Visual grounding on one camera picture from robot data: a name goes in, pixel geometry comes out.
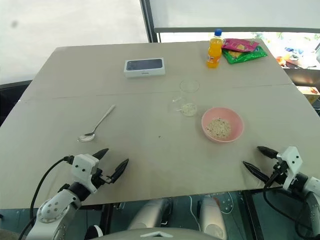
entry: metal spoon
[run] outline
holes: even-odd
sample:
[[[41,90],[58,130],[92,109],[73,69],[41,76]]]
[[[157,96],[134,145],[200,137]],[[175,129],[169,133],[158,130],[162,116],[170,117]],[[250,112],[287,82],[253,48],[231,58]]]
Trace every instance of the metal spoon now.
[[[96,124],[95,128],[93,129],[92,132],[90,133],[86,133],[84,135],[81,135],[78,137],[78,142],[82,142],[82,143],[86,143],[86,142],[90,142],[93,139],[95,139],[95,131],[97,129],[97,127],[100,125],[100,123],[112,112],[112,110],[116,107],[116,105],[112,105],[108,111],[106,111],[106,113],[103,115],[103,117],[100,119],[100,121]]]

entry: snack bag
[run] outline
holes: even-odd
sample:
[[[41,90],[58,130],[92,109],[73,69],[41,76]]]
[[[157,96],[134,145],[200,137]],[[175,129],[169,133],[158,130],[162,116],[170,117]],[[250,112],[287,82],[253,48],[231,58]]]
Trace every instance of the snack bag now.
[[[257,46],[253,52],[239,52],[231,51],[229,49],[222,49],[222,54],[230,64],[243,63],[268,56],[261,46]]]
[[[226,38],[223,41],[222,48],[230,49],[237,52],[253,52],[259,45],[258,42],[244,39]]]

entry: white cable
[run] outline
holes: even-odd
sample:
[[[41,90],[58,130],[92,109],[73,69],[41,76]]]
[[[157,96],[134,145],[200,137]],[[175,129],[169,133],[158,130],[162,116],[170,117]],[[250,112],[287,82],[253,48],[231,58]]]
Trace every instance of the white cable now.
[[[232,199],[232,196],[231,196],[230,192],[228,192],[228,194],[229,194],[230,199],[231,199],[231,202],[232,202],[232,208],[231,208],[231,210],[228,211],[228,212],[224,212],[224,211],[221,210],[221,212],[222,212],[223,214],[230,214],[230,213],[232,212],[232,210],[234,209],[234,207],[235,207],[235,205],[234,205],[234,200]]]
[[[193,218],[194,218],[194,220],[195,220],[196,224],[198,224],[199,231],[201,231],[200,224],[199,224],[199,222],[198,222],[198,220],[197,220],[196,216],[195,216],[195,215],[194,215],[194,213],[192,212],[192,197],[191,197],[191,196],[189,196],[189,198],[190,198],[190,213],[192,214],[192,216],[193,216]]]

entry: orange juice bottle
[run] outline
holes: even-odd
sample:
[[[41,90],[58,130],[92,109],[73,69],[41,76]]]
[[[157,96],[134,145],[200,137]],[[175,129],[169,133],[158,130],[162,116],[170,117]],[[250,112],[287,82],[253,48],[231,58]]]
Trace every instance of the orange juice bottle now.
[[[208,68],[216,68],[219,65],[220,57],[222,54],[221,47],[223,44],[221,33],[221,29],[216,29],[214,31],[214,38],[210,40],[208,58],[206,60],[206,65],[208,66]]]

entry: green snack bag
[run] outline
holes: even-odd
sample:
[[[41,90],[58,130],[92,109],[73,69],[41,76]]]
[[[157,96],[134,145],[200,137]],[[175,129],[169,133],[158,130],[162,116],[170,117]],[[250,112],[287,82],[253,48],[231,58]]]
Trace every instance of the green snack bag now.
[[[252,52],[232,51],[223,48],[222,54],[230,64],[243,63],[253,59],[268,56],[260,46],[257,46]]]

